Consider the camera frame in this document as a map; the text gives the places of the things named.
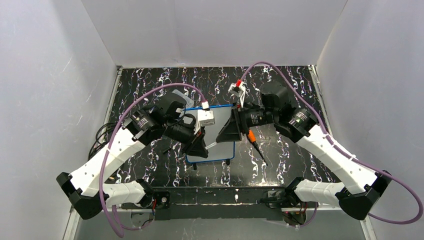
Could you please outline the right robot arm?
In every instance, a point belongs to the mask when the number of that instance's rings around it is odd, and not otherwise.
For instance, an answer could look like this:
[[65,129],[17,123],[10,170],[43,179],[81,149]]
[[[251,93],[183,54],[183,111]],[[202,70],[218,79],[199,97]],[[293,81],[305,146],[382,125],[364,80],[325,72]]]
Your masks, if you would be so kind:
[[377,173],[340,153],[335,141],[321,129],[317,118],[306,108],[298,107],[289,90],[272,81],[260,87],[261,105],[245,102],[246,89],[238,80],[228,91],[237,96],[230,117],[216,141],[238,142],[250,138],[251,128],[272,124],[276,131],[310,152],[339,179],[338,183],[318,182],[296,177],[282,191],[262,200],[270,208],[318,202],[341,208],[347,215],[364,220],[390,183],[385,173]]

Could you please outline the white marker pen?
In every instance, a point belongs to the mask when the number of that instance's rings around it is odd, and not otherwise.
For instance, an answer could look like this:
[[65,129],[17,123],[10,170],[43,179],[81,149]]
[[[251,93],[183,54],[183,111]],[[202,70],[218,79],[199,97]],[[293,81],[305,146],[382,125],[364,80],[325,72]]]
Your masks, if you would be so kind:
[[207,145],[205,148],[208,150],[208,149],[210,149],[210,148],[215,147],[216,145],[217,145],[217,143],[216,143],[216,142],[213,142],[213,143],[211,143],[211,144]]

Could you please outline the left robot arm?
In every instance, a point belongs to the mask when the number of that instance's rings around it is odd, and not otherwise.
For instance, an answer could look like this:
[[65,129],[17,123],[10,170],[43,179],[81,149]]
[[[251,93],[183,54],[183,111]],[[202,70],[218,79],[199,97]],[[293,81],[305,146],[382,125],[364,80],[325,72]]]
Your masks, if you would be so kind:
[[84,220],[121,204],[149,208],[154,203],[153,187],[143,179],[129,183],[107,183],[130,157],[151,142],[166,136],[181,143],[188,156],[208,157],[204,140],[205,126],[195,115],[185,113],[186,100],[175,92],[164,95],[156,104],[131,113],[106,145],[77,170],[60,173],[56,181],[73,208]]

